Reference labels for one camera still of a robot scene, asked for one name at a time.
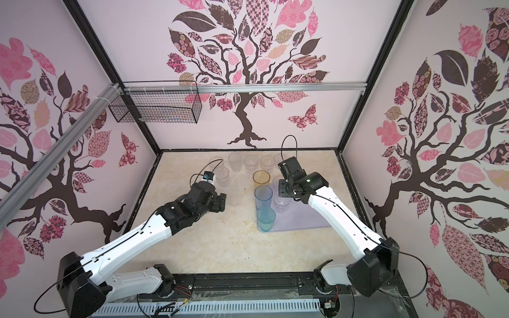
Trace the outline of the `clear glass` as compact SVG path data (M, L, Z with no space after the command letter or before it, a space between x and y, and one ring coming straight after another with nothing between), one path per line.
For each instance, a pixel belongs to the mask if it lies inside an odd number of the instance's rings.
M280 181L281 181L281 180L284 180L284 178L283 178L283 176L282 176L282 175L278 175L278 176L275 176L275 177L274 177L274 180L273 180L272 186L273 186L273 188L274 188L274 190L275 190L276 192L278 192L278 190L279 190L279 184L280 184Z
M291 202L292 199L289 197L279 197L279 196L274 197L273 203L275 212L284 213L285 211L288 210Z

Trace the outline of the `blue ribbed plastic cup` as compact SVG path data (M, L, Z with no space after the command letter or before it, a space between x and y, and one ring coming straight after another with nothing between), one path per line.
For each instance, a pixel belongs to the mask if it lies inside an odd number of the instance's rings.
M255 205L257 211L270 207L272 198L273 198L273 190L267 185L260 185L255 190Z

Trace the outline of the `amber plastic cup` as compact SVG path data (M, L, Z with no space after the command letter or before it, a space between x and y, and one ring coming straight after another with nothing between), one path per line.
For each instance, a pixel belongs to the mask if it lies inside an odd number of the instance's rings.
M253 173L253 181L256 186L265 186L271 179L270 173L266 170L257 170Z

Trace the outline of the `teal dimpled plastic cup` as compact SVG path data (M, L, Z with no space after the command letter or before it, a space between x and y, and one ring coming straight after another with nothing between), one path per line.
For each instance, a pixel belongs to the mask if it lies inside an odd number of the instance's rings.
M276 220L276 213L271 207L263 207L257 211L257 225L262 232L269 232Z

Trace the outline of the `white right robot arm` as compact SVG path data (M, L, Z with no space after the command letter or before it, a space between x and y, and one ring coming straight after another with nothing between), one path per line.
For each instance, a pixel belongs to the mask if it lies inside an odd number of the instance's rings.
M392 238L383 239L366 226L335 194L319 173L307 174L296 157L278 164L283 180L279 196L289 197L316 210L343 239L354 261L340 264L331 261L319 269L319 276L329 286L352 286L369 297L396 274L400 248Z

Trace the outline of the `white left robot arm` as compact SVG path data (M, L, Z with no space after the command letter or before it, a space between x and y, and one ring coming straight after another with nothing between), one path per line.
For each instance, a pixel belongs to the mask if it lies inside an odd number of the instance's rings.
M69 317L89 317L102 305L137 294L165 298L176 281L167 267L156 264L137 272L120 267L160 241L192 226L208 212L223 212L227 196L213 184L200 181L187 194L159 207L144 223L106 245L60 260L56 288Z

